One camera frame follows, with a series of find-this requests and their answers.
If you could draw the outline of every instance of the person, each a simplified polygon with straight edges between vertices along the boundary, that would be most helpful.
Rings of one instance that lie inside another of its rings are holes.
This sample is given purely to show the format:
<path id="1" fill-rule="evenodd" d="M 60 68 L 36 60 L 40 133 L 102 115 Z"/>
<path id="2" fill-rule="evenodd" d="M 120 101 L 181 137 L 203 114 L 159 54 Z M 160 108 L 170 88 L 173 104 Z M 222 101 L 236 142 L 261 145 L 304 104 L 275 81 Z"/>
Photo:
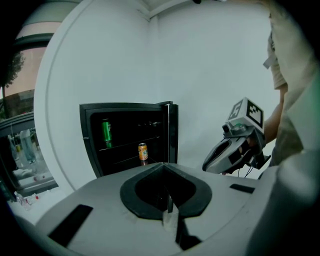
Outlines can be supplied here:
<path id="1" fill-rule="evenodd" d="M 270 12 L 268 59 L 263 65 L 271 69 L 274 89 L 279 91 L 279 104 L 265 121 L 264 135 L 266 143 L 276 139 L 270 166 L 278 166 L 288 157 L 303 150 L 287 111 L 316 77 L 319 70 L 318 60 L 294 19 L 275 0 L 230 0 L 230 2 L 260 3 Z M 249 144 L 254 146 L 255 142 L 250 141 Z"/>

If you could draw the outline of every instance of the black mini fridge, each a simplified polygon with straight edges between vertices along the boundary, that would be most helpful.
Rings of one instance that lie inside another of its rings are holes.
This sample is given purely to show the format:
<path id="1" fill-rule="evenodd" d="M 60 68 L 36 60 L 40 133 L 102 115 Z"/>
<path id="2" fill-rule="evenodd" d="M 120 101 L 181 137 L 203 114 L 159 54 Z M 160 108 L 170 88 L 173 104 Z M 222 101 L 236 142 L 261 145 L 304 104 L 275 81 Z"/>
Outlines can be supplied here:
<path id="1" fill-rule="evenodd" d="M 80 121 L 86 152 L 97 177 L 178 161 L 178 105 L 172 101 L 80 104 Z M 106 124 L 108 141 L 104 135 Z M 146 161 L 139 158 L 141 143 L 147 146 Z"/>

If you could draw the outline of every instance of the white wall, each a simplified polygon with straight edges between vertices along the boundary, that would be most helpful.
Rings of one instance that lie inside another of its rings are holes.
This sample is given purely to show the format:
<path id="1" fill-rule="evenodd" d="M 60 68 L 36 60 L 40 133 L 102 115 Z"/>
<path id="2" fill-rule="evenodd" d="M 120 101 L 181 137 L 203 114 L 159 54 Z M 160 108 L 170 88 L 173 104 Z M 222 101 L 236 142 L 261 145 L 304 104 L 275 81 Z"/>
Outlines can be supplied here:
<path id="1" fill-rule="evenodd" d="M 35 89 L 35 125 L 48 168 L 67 194 L 96 178 L 79 104 L 158 102 L 148 78 L 148 24 L 123 1 L 84 0 L 48 45 Z"/>
<path id="2" fill-rule="evenodd" d="M 205 1 L 174 7 L 151 20 L 158 30 L 151 42 L 161 100 L 179 105 L 179 164 L 201 169 L 222 139 L 232 106 L 243 97 L 258 104 L 266 117 L 278 104 L 271 72 L 263 66 L 268 17 L 260 5 Z M 268 145 L 265 154 L 272 148 Z"/>

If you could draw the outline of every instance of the orange soda can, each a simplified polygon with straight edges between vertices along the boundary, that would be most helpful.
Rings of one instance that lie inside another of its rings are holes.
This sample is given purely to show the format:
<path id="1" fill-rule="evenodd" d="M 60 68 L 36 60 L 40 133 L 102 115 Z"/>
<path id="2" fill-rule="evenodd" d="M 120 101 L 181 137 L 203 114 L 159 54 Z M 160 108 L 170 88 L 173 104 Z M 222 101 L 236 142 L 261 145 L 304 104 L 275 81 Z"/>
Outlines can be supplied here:
<path id="1" fill-rule="evenodd" d="M 148 159 L 148 148 L 145 143 L 141 143 L 138 146 L 139 158 L 141 161 L 145 161 Z"/>

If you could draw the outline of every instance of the tree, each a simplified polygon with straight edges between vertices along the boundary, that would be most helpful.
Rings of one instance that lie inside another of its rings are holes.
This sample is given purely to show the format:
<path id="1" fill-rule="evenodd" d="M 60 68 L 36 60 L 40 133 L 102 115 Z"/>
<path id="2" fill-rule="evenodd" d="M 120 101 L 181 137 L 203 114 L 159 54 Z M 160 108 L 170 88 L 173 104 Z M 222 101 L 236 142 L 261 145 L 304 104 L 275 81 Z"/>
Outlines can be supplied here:
<path id="1" fill-rule="evenodd" d="M 13 84 L 14 80 L 18 77 L 18 73 L 21 71 L 25 63 L 24 54 L 20 51 L 13 55 L 12 61 L 8 65 L 7 75 L 1 87 L 9 88 Z"/>

